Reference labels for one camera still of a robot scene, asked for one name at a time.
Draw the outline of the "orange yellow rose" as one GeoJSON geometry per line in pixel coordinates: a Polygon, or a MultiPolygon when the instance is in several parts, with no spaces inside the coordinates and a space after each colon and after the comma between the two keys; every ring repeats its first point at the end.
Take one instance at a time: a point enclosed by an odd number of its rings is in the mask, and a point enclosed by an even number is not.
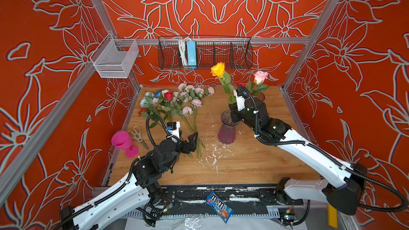
{"type": "Polygon", "coordinates": [[[211,74],[219,80],[220,84],[225,90],[225,93],[229,96],[229,102],[235,103],[236,98],[233,94],[234,87],[232,85],[232,77],[231,75],[225,70],[225,64],[222,62],[217,63],[213,67],[211,67],[211,74]]]}

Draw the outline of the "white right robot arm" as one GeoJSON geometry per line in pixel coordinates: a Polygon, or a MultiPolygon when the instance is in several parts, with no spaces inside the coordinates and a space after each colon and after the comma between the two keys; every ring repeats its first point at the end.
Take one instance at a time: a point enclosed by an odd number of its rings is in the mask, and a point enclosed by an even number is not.
{"type": "Polygon", "coordinates": [[[383,213],[398,213],[408,209],[409,203],[405,196],[395,188],[369,178],[363,165],[338,159],[305,139],[289,124],[271,118],[265,103],[254,98],[244,86],[238,86],[233,93],[235,102],[229,105],[233,122],[243,122],[253,130],[258,142],[294,155],[322,176],[320,181],[283,178],[279,184],[285,196],[293,200],[325,202],[349,216],[355,215],[358,208],[383,213]],[[400,204],[392,208],[361,204],[366,183],[391,192],[400,199],[400,204]]]}

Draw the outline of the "small red rose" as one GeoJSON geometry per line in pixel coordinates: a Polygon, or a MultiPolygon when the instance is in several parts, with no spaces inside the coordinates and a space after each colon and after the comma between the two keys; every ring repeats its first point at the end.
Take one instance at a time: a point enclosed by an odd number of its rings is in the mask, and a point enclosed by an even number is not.
{"type": "Polygon", "coordinates": [[[245,82],[239,82],[239,83],[238,83],[238,86],[243,86],[243,87],[246,88],[246,87],[247,87],[247,83],[245,83],[245,82]]]}

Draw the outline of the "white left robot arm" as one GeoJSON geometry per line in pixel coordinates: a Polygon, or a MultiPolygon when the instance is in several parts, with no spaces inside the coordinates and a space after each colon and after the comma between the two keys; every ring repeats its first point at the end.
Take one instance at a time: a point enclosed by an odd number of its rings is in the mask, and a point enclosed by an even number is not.
{"type": "Polygon", "coordinates": [[[80,206],[63,208],[55,229],[103,230],[128,212],[157,203],[162,197],[159,179],[165,172],[173,171],[180,154],[196,150],[197,140],[198,133],[186,141],[168,136],[145,156],[135,159],[116,184],[80,206]]]}

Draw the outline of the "purple glass vase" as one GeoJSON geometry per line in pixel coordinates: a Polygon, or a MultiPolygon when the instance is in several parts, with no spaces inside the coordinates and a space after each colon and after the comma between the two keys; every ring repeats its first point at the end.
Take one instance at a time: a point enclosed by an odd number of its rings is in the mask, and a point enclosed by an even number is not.
{"type": "Polygon", "coordinates": [[[224,145],[230,145],[234,143],[236,139],[236,126],[240,122],[232,120],[230,111],[223,112],[220,119],[222,121],[222,126],[219,129],[217,137],[224,145]]]}

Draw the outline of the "pink rose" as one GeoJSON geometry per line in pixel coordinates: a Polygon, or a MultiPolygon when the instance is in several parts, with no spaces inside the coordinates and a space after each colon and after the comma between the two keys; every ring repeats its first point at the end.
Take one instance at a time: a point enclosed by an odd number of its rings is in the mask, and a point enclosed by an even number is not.
{"type": "Polygon", "coordinates": [[[266,91],[269,88],[269,86],[264,83],[267,78],[268,73],[259,70],[254,73],[253,80],[248,81],[245,87],[252,96],[259,96],[260,93],[266,91]]]}

